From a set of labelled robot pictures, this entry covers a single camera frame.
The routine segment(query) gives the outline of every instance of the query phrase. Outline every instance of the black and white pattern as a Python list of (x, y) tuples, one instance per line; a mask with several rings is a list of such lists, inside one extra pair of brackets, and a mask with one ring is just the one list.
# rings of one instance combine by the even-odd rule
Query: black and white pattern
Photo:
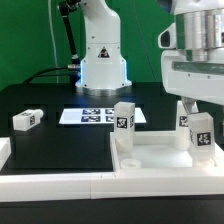
[(180, 116), (179, 126), (188, 127), (187, 116)]
[(22, 115), (22, 116), (25, 116), (25, 117), (28, 117), (28, 116), (31, 115), (31, 113), (22, 113), (21, 115)]
[(30, 125), (34, 125), (35, 124), (35, 117), (32, 116), (30, 117)]
[(212, 144), (211, 132), (197, 134), (198, 146), (206, 146)]
[(194, 133), (192, 130), (190, 130), (190, 138), (191, 138), (191, 142), (194, 144)]
[(106, 122), (114, 122), (113, 116), (106, 116)]
[(83, 116), (82, 117), (82, 122), (100, 122), (100, 116)]
[(135, 123), (135, 118), (134, 118), (134, 116), (132, 116), (130, 118), (130, 128), (133, 127), (134, 123)]
[(83, 115), (99, 115), (100, 109), (85, 109), (82, 111)]
[(105, 114), (114, 114), (114, 109), (105, 109)]
[(117, 128), (127, 129), (128, 119), (126, 117), (117, 117)]

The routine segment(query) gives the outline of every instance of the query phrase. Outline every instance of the white cube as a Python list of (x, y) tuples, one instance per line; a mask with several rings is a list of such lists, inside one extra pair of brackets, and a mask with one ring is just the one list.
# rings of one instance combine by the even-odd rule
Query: white cube
[(133, 148), (135, 131), (135, 104), (119, 102), (114, 106), (114, 136), (119, 151)]
[(215, 155), (213, 118), (208, 113), (188, 115), (191, 155), (196, 160), (209, 160)]
[(42, 110), (26, 110), (13, 117), (13, 128), (18, 131), (27, 131), (38, 125), (42, 116)]

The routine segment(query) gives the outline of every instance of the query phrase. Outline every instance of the black cable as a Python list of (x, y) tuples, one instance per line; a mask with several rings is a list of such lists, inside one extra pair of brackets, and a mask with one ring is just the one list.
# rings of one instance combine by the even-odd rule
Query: black cable
[(30, 81), (32, 81), (34, 78), (41, 76), (41, 74), (47, 73), (47, 72), (51, 72), (51, 71), (58, 71), (58, 70), (66, 70), (68, 69), (67, 66), (59, 66), (59, 67), (54, 67), (54, 68), (48, 68), (48, 69), (44, 69), (42, 71), (39, 71), (37, 73), (35, 73), (34, 75), (32, 75), (30, 78), (26, 79), (23, 83), (24, 84), (28, 84), (30, 83)]
[(138, 16), (137, 16), (134, 0), (132, 0), (132, 9), (133, 9), (134, 18), (135, 18), (135, 21), (136, 21), (136, 24), (137, 24), (137, 27), (138, 27), (138, 32), (139, 32), (139, 35), (140, 35), (140, 38), (141, 38), (141, 41), (142, 41), (142, 45), (143, 45), (143, 48), (144, 48), (144, 51), (145, 51), (145, 54), (146, 54), (146, 58), (147, 58), (149, 67), (151, 69), (154, 80), (157, 82), (157, 78), (156, 78), (155, 72), (153, 70), (152, 63), (151, 63), (150, 55), (148, 53), (148, 49), (147, 49), (147, 46), (146, 46), (146, 43), (145, 43), (145, 39), (144, 39), (144, 36), (142, 34), (142, 30), (141, 30), (141, 27), (140, 27), (140, 24), (139, 24), (139, 21), (138, 21)]

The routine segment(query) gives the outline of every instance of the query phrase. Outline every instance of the white cable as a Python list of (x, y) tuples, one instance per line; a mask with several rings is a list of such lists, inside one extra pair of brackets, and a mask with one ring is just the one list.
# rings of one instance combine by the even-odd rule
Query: white cable
[(52, 3), (51, 0), (48, 0), (48, 16), (49, 16), (49, 25), (50, 25), (50, 31), (51, 31), (51, 39), (53, 44), (53, 51), (54, 51), (54, 62), (55, 66), (58, 67), (58, 58), (57, 58), (57, 47), (55, 42), (55, 35), (54, 35), (54, 27), (52, 22)]

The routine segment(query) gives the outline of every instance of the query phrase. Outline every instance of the white block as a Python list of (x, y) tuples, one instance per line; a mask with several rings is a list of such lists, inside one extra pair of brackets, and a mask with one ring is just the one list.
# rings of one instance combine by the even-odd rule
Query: white block
[(114, 135), (118, 151), (131, 151), (135, 131), (135, 104), (119, 102), (114, 106)]
[(188, 116), (191, 145), (194, 160), (207, 163), (215, 155), (213, 118), (208, 113)]
[(0, 138), (0, 170), (11, 154), (11, 144), (9, 138)]
[(13, 117), (14, 130), (27, 131), (38, 125), (43, 117), (42, 110), (26, 110)]
[(181, 150), (187, 150), (190, 147), (188, 118), (181, 101), (177, 103), (175, 147)]

